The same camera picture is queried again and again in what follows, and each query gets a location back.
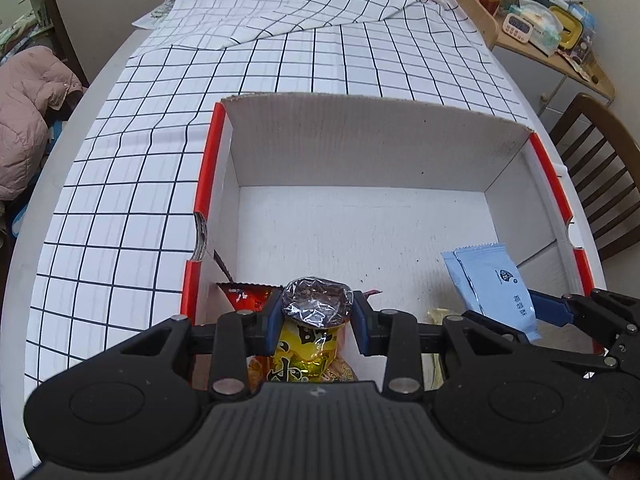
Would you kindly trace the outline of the pink padded jacket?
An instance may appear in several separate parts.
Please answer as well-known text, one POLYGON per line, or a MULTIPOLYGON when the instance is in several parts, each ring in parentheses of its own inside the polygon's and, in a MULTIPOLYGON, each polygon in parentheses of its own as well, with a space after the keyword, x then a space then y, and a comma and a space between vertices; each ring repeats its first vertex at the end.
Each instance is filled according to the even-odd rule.
POLYGON ((37 173, 49 139, 48 110, 85 87, 51 49, 28 48, 1 66, 1 199, 14 200, 37 173))

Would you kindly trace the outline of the white black grid tablecloth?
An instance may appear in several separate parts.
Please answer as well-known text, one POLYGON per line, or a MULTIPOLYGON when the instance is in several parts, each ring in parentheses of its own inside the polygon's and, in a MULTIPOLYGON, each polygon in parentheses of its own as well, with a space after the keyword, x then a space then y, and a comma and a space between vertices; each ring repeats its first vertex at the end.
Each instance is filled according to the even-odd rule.
POLYGON ((64 177, 26 388, 177 314, 188 266, 457 307, 444 252, 535 251, 530 128, 456 0, 177 0, 64 177))

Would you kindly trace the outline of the white wooden side cabinet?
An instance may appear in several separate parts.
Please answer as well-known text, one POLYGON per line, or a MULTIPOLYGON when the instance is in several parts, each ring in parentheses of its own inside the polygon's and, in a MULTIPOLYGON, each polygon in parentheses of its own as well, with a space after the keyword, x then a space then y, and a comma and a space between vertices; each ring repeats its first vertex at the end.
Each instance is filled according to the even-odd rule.
POLYGON ((490 15, 477 0, 457 0, 480 31, 485 44, 521 90, 542 124, 550 129, 574 96, 585 92, 609 106, 615 89, 598 62, 576 73, 561 55, 544 55, 532 44, 521 44, 502 30, 502 18, 490 15))

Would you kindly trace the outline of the brown wooden chair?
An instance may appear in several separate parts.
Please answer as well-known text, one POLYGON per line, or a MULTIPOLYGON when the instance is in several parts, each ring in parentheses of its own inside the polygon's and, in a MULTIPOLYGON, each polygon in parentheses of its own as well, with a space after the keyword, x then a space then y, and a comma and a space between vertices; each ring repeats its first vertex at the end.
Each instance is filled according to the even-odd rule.
POLYGON ((639 243, 639 144, 604 104, 579 93, 550 131, 602 261, 639 243))

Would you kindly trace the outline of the red white cardboard box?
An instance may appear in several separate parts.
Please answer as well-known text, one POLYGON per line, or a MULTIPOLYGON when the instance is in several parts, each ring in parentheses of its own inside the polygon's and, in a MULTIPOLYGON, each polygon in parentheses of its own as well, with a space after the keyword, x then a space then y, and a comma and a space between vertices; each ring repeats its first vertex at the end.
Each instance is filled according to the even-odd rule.
POLYGON ((463 308, 443 252, 500 243, 530 289, 601 286, 566 167, 532 128, 461 108, 321 93, 230 96, 209 115, 180 311, 223 281, 318 276, 426 321, 463 308))

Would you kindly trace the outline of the wet wipes pack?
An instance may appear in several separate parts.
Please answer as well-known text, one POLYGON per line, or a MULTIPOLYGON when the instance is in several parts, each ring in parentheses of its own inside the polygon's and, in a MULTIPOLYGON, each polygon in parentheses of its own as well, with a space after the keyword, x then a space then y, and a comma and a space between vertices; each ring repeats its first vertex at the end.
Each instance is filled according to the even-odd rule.
POLYGON ((535 0, 518 0, 518 4, 510 6, 510 12, 532 26, 529 42, 534 47, 544 55, 555 54, 564 27, 549 8, 535 0))

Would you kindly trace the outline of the white digital timer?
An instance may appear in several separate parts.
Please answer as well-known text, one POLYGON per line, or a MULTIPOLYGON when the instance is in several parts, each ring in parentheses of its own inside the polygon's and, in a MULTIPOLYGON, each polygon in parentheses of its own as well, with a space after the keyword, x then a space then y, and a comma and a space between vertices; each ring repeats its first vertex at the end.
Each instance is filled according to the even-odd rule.
POLYGON ((518 14, 509 13, 502 22, 502 31, 520 44, 528 44, 533 25, 518 14))

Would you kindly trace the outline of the yellow foil snack packet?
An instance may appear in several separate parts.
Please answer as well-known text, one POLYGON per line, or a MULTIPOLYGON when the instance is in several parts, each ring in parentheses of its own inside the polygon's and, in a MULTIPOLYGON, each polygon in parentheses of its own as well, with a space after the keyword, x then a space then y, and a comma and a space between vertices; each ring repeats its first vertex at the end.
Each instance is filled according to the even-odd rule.
POLYGON ((284 315, 272 356, 247 362, 250 390, 265 382, 353 382, 341 357, 354 293, 345 284, 305 276, 289 282, 282 295, 284 315))

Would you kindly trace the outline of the yellow tissue box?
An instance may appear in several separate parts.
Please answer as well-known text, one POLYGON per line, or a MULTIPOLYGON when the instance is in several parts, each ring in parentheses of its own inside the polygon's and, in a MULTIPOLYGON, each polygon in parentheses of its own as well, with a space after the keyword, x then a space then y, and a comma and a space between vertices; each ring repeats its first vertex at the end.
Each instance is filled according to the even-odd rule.
POLYGON ((560 32, 559 47, 565 51, 572 50, 582 36, 584 30, 582 22, 559 6, 550 6, 549 10, 563 26, 562 32, 560 32))

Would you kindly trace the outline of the red foil snack bag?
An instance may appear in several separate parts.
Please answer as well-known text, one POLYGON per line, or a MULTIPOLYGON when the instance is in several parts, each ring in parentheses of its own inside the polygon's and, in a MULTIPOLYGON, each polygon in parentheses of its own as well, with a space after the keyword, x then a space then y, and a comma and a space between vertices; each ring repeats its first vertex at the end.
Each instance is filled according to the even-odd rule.
POLYGON ((304 276, 284 286, 253 283, 220 283, 220 289, 237 311, 262 311, 276 296, 283 314, 313 326, 346 323, 356 304, 356 290, 326 278, 304 276))

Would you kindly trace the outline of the light blue snack packet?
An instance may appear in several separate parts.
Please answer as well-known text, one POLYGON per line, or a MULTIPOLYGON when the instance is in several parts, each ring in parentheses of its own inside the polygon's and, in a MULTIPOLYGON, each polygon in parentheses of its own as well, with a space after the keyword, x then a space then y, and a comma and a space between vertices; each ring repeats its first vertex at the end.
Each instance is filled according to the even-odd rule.
POLYGON ((443 252, 445 266, 465 309, 540 338, 529 291, 503 244, 461 247, 443 252))

